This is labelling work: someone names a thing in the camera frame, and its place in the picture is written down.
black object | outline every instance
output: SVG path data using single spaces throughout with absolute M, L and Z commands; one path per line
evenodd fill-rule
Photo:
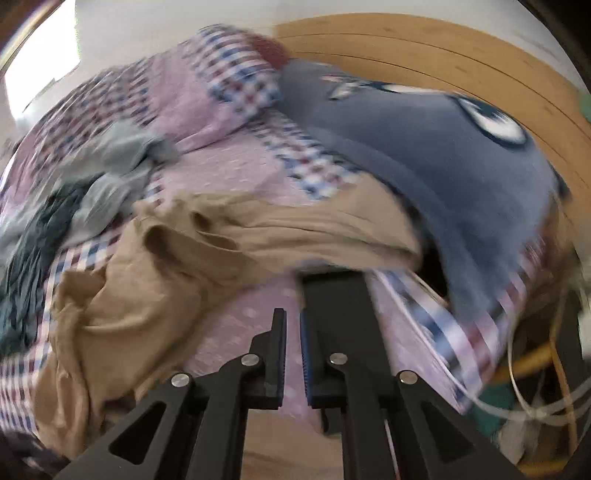
M 57 480 L 238 480 L 248 410 L 283 401 L 286 318 L 214 374 L 159 386 Z
M 396 465 L 402 480 L 525 478 L 418 375 L 391 375 L 362 273 L 325 271 L 302 285 L 306 392 L 326 430 L 342 431 L 345 480 L 394 480 Z M 271 331 L 252 340 L 253 356 L 193 381 L 176 375 L 148 394 L 56 479 L 238 480 L 248 409 L 282 403 L 285 321 L 276 309 Z M 589 471 L 586 435 L 559 478 Z

teal object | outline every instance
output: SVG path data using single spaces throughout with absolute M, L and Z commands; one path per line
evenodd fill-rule
M 591 95 L 589 93 L 581 93 L 580 108 L 587 122 L 591 122 Z
M 486 387 L 480 394 L 479 398 L 484 403 L 504 408 L 506 410 L 511 410 L 515 404 L 515 394 L 511 388 L 511 384 L 491 385 L 490 387 Z M 480 433 L 489 439 L 493 438 L 495 433 L 497 433 L 506 422 L 505 419 L 495 417 L 475 405 L 470 409 L 466 417 Z

silver screw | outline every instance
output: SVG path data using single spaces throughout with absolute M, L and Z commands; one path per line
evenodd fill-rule
M 418 381 L 418 376 L 412 370 L 403 370 L 398 375 L 400 381 L 406 385 L 414 385 Z
M 242 357 L 242 365 L 245 367 L 254 367 L 260 359 L 258 355 L 255 353 L 247 353 L 245 356 Z
M 191 377 L 187 374 L 176 374 L 174 377 L 172 377 L 170 382 L 172 383 L 173 387 L 180 388 L 187 386 L 190 381 Z
M 330 363 L 333 365 L 344 365 L 345 363 L 347 363 L 348 359 L 349 358 L 344 353 L 340 352 L 333 353 L 329 357 Z

bright window light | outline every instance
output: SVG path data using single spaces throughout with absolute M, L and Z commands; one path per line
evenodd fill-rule
M 22 116 L 47 85 L 79 63 L 76 40 L 76 0 L 66 0 L 26 40 L 6 71 L 4 80 L 14 118 Z

cable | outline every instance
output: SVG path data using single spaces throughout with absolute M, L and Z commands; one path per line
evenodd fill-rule
M 553 415 L 553 416 L 551 416 L 549 414 L 555 413 L 559 410 L 563 410 L 564 408 L 566 408 L 566 406 L 572 405 L 575 401 L 580 399 L 589 390 L 591 390 L 591 378 L 588 378 L 582 384 L 580 384 L 576 390 L 574 390 L 570 395 L 563 398 L 562 400 L 558 400 L 554 403 L 548 404 L 548 405 L 541 407 L 541 408 L 531 408 L 531 406 L 528 406 L 527 411 L 521 411 L 521 412 L 506 410 L 504 408 L 499 408 L 499 407 L 495 407 L 494 405 L 484 403 L 482 400 L 480 400 L 479 398 L 474 396 L 472 393 L 468 392 L 466 387 L 464 387 L 464 385 L 462 385 L 458 381 L 458 379 L 456 377 L 454 377 L 454 375 L 449 371 L 447 365 L 442 360 L 439 353 L 437 353 L 437 351 L 433 347 L 433 344 L 427 339 L 425 333 L 421 330 L 419 325 L 413 319 L 412 315 L 410 315 L 410 312 L 406 308 L 406 305 L 402 302 L 399 295 L 394 291 L 394 289 L 392 288 L 392 285 L 390 285 L 386 275 L 380 271 L 377 271 L 377 270 L 375 271 L 375 275 L 377 276 L 378 280 L 382 283 L 382 285 L 384 285 L 384 287 L 386 288 L 386 290 L 388 291 L 388 293 L 390 294 L 390 296 L 392 297 L 392 299 L 394 300 L 394 302 L 396 303 L 396 305 L 398 306 L 400 311 L 411 323 L 414 330 L 419 335 L 419 338 L 423 341 L 425 346 L 429 349 L 429 351 L 431 352 L 431 354 L 433 355 L 433 357 L 435 358 L 435 360 L 437 361 L 439 366 L 446 373 L 446 375 L 450 378 L 450 380 L 454 383 L 454 385 L 458 388 L 458 390 L 461 391 L 467 398 L 472 400 L 472 402 L 474 402 L 474 405 L 478 406 L 481 410 L 483 410 L 491 415 L 494 415 L 495 417 L 499 417 L 502 419 L 513 420 L 513 421 L 529 421 L 529 420 L 534 419 L 534 420 L 538 420 L 542 423 L 545 423 L 547 425 L 561 427 L 561 426 L 567 425 L 569 423 L 569 420 L 571 419 L 571 415 Z M 514 331 L 514 329 L 512 329 L 511 334 L 510 334 L 510 343 L 509 343 L 511 345 L 511 351 L 512 351 L 512 341 L 514 338 L 514 333 L 515 333 L 515 331 Z M 581 407 L 575 409 L 575 411 L 574 411 L 575 417 L 579 418 L 581 415 L 584 415 L 585 412 L 588 411 L 589 407 L 591 407 L 591 397 L 589 399 L 587 399 L 587 401 Z

